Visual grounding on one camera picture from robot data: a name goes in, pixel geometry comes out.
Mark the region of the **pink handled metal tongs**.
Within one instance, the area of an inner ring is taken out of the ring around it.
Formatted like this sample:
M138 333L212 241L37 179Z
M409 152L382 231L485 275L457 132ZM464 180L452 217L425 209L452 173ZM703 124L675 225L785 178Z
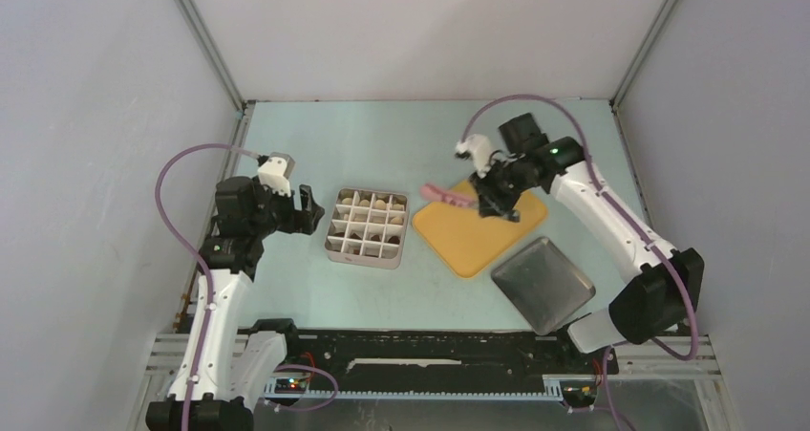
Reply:
M420 196L428 202L442 203L466 209L478 209L477 198L441 188L431 183L422 185L419 189L419 193Z

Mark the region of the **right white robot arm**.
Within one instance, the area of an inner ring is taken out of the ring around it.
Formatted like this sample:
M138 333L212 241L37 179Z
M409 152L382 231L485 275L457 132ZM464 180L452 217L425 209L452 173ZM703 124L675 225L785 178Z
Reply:
M683 319L694 319L705 267L695 249L676 248L630 212L579 141L550 140L530 113L510 119L499 132L506 160L498 159L498 149L484 135L467 132L455 149L474 165L468 181L480 217L516 223L519 198L539 188L587 228L624 282L605 309L568 326L568 338L555 347L562 368L579 372L594 351L621 342L642 344Z

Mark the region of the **white compartment chocolate box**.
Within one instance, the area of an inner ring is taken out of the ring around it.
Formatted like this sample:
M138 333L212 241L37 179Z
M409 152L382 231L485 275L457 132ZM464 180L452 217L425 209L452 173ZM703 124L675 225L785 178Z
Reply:
M352 198L352 205L342 205L345 198ZM371 207L359 206L360 200L371 200ZM385 201L387 209L374 209L377 200ZM392 211L393 204L403 204L405 210ZM409 199L402 193L345 187L338 191L329 219L324 244L327 255L335 263L396 269L409 218Z

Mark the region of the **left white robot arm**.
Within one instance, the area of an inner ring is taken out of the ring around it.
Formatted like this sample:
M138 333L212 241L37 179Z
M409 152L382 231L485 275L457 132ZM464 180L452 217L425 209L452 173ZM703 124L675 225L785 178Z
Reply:
M233 357L238 319L252 288L263 241L273 233L311 235L325 214L307 184L300 201L275 193L259 178L238 176L216 186L216 213L195 259L201 273L186 351L166 399L148 405L150 430L251 430L253 410L275 368L302 357L291 320L251 334Z

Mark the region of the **silver metal box lid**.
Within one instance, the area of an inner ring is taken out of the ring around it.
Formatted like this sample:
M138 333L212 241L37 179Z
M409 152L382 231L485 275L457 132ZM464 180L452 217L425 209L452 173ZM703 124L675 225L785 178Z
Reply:
M547 237L506 259L490 278L538 335L561 329L596 294L592 281Z

